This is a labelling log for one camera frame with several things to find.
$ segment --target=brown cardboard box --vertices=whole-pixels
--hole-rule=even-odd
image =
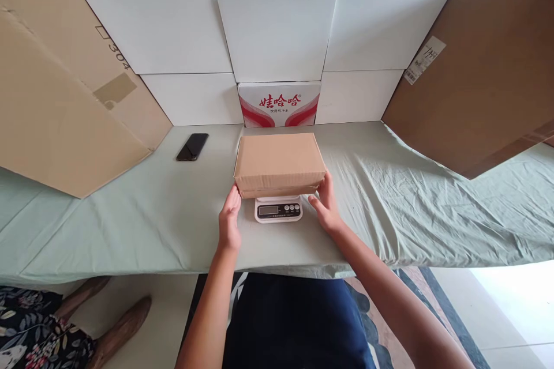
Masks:
[[[383,122],[406,144],[475,178],[554,134],[554,0],[448,0],[446,44]]]
[[[0,166],[85,197],[171,123],[85,0],[0,0]]]
[[[313,133],[241,138],[234,177],[244,199],[314,193],[323,176]]]

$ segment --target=black smartphone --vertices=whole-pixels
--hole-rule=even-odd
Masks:
[[[179,154],[177,154],[177,161],[192,161],[198,159],[198,155],[202,151],[202,147],[204,147],[208,137],[209,134],[206,133],[191,134]]]

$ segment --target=white cardboard box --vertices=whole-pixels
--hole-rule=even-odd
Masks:
[[[320,81],[335,0],[218,0],[237,82]]]
[[[231,73],[217,0],[87,0],[137,74]]]
[[[316,124],[379,121],[402,70],[324,72]]]
[[[142,75],[174,126],[242,124],[233,74]]]
[[[313,125],[320,81],[238,84],[245,127]]]
[[[336,0],[325,72],[406,69],[446,0]]]

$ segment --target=patterned rug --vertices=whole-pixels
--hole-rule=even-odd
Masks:
[[[409,267],[397,269],[395,273],[439,319],[454,340],[466,352],[475,368],[490,369],[431,270],[428,268]],[[183,340],[204,289],[206,276],[206,274],[201,274],[198,277]],[[248,273],[235,273],[233,277],[229,319],[231,318],[233,306],[240,297],[242,284],[247,276]],[[377,369],[414,369],[408,354],[383,320],[383,317],[369,298],[360,281],[355,277],[346,278],[345,281],[348,283],[350,293],[358,304],[360,316],[364,323],[366,338]]]

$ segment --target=digital kitchen scale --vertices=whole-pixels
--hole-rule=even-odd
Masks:
[[[302,217],[300,196],[256,198],[254,217],[259,223],[296,222]]]

